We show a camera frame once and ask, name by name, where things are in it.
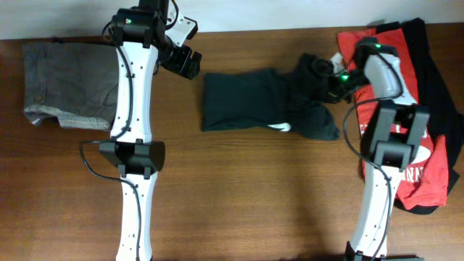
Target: white wall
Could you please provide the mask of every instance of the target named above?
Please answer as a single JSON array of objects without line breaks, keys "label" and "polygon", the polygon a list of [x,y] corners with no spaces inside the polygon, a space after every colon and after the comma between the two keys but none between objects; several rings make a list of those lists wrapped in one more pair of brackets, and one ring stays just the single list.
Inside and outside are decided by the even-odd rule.
[{"label": "white wall", "polygon": [[[464,0],[177,0],[201,32],[464,22]],[[96,36],[138,0],[0,0],[0,39]]]}]

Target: black cloth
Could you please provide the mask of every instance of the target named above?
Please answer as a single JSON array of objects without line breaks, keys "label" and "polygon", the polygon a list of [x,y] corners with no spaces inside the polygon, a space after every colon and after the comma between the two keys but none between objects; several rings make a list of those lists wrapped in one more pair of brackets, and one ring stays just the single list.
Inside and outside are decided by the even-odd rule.
[{"label": "black cloth", "polygon": [[305,138],[333,141],[339,138],[330,112],[316,99],[328,89],[324,77],[314,75],[315,56],[302,55],[297,68],[285,75],[274,69],[239,75],[208,73],[204,77],[203,131],[265,127],[291,131]]},{"label": "black cloth", "polygon": [[[460,115],[451,99],[448,88],[443,81],[429,53],[425,22],[416,18],[404,22],[379,25],[377,33],[401,28],[405,36],[407,48],[418,80],[419,104],[426,105],[430,111],[428,133],[432,138],[446,136],[447,157],[449,165],[448,194],[460,177],[453,170],[460,150],[464,144],[464,116]],[[399,202],[396,205],[406,210]],[[406,210],[415,214],[431,214],[437,207],[417,206]]]}]

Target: gray cloth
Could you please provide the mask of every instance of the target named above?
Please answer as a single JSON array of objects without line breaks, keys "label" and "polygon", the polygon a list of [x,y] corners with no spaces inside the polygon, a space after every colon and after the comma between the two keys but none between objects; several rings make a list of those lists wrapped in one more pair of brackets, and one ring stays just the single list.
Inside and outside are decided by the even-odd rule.
[{"label": "gray cloth", "polygon": [[89,43],[27,43],[24,113],[34,125],[57,117],[63,128],[108,131],[115,118],[116,48]]}]

